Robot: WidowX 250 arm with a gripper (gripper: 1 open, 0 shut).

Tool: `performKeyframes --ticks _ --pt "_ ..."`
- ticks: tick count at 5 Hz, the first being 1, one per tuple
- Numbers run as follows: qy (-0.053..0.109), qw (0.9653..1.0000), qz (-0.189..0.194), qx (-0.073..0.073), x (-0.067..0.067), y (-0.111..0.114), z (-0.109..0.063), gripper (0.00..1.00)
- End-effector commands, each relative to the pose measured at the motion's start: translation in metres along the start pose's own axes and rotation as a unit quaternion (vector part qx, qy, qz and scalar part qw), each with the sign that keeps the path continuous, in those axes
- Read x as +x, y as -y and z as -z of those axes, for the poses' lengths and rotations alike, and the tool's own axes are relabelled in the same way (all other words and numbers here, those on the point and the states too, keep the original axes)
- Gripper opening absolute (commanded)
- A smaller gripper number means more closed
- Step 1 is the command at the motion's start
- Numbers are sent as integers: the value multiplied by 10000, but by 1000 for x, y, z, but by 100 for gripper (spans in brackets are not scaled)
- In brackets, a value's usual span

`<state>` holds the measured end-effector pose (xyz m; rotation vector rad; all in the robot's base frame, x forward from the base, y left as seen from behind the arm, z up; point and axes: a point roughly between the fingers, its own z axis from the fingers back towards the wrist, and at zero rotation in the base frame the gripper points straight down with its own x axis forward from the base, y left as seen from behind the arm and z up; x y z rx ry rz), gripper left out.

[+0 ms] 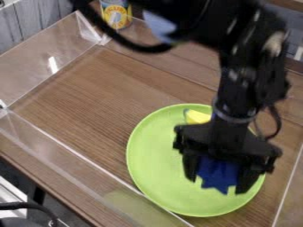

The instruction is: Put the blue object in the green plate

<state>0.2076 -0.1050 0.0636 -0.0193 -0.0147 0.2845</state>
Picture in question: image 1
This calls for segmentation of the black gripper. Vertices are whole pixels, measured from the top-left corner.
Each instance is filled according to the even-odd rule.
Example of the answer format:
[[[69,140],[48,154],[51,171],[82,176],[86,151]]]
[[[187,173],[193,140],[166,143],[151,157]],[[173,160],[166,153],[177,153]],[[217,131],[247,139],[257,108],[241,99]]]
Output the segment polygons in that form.
[[[239,163],[235,193],[245,194],[266,172],[275,169],[282,150],[247,127],[231,126],[225,122],[177,125],[173,147],[183,155],[186,178],[195,182],[201,157]]]

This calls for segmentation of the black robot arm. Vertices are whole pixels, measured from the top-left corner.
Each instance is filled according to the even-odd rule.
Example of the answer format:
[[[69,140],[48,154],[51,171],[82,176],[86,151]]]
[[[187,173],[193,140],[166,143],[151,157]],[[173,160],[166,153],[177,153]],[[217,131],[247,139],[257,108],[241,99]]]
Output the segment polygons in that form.
[[[170,51],[195,42],[219,55],[221,83],[213,117],[205,123],[175,127],[174,149],[183,156],[186,178],[221,192],[250,191],[258,178],[275,169],[282,155],[271,136],[257,126],[261,110],[277,111],[287,96],[287,25],[259,0],[130,0],[143,10],[155,45],[134,43],[91,7],[71,0],[77,9],[125,47],[145,53]]]

